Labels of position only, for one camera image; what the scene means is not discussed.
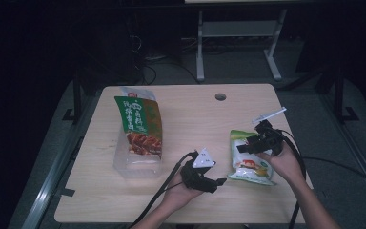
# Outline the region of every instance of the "dark background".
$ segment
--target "dark background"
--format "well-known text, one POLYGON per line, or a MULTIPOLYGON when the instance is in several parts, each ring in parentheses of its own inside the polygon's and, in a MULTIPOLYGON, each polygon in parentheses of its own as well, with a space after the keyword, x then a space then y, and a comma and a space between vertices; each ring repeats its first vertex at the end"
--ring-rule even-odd
MULTIPOLYGON (((139 74, 133 64, 140 58, 130 52, 129 32, 147 39, 148 50, 177 57, 180 36, 196 33, 196 13, 190 11, 143 13, 136 28, 125 23, 127 12, 98 14, 89 7, 89 1, 0 1, 0 228, 8 226, 57 103, 74 77, 88 93, 133 84, 139 74)), ((281 39, 298 36, 305 40, 300 71, 329 63, 366 98, 366 1, 290 9, 281 39)))

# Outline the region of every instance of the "white triangular marker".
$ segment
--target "white triangular marker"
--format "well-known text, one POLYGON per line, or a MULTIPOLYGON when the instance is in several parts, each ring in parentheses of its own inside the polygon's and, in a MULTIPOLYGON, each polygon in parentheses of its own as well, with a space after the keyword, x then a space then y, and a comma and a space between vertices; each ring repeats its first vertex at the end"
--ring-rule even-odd
POLYGON ((204 148, 197 156, 193 163, 193 168, 213 167, 215 162, 211 159, 208 151, 204 148))
POLYGON ((276 112, 267 113, 267 114, 262 114, 260 117, 258 117, 258 118, 256 118, 256 119, 252 120, 252 123, 253 123, 253 124, 255 124, 255 123, 257 123, 257 122, 261 122, 261 121, 263 121, 263 120, 266 120, 266 119, 268 119, 268 118, 271 118, 272 116, 278 115, 278 114, 283 113, 283 112, 285 112, 285 111, 287 111, 287 108, 282 107, 282 108, 281 108, 281 110, 278 110, 278 111, 276 111, 276 112))

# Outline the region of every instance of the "white metal stand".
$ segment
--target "white metal stand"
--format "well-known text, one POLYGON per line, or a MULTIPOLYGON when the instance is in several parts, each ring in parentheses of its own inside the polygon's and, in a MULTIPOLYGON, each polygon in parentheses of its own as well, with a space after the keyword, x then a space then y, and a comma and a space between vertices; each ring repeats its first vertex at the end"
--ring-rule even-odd
POLYGON ((284 18, 287 10, 282 10, 278 20, 271 21, 218 21, 204 22, 203 12, 198 15, 198 48, 197 48, 197 80, 204 81, 203 65, 203 37, 223 37, 223 36, 271 36, 272 45, 264 51, 274 80, 281 80, 281 74, 275 64, 273 54, 275 46, 283 27, 284 18))

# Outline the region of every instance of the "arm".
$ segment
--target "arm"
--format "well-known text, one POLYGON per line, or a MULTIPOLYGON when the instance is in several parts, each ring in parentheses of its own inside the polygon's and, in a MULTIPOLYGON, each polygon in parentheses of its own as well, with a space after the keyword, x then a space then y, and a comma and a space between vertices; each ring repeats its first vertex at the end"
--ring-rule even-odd
POLYGON ((340 228, 308 186, 287 143, 283 142, 283 151, 278 156, 269 156, 264 153, 257 155, 268 161, 274 170, 290 184, 308 228, 340 228))
POLYGON ((139 221, 133 229, 155 229, 158 228, 165 219, 172 213, 186 206, 193 198, 200 196, 203 192, 195 189, 188 189, 182 183, 182 176, 180 170, 173 177, 169 183, 169 187, 173 187, 166 191, 162 202, 139 221))

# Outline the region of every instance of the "forearm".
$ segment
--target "forearm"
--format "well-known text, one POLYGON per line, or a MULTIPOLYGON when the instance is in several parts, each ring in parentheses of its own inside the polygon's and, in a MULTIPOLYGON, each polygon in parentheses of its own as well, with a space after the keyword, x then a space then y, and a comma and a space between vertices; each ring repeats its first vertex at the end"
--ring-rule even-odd
POLYGON ((340 228, 304 180, 289 183, 308 228, 340 228))
POLYGON ((141 221, 139 221, 132 229, 156 229, 165 221, 174 210, 171 208, 159 205, 153 211, 151 211, 147 216, 145 216, 141 221))

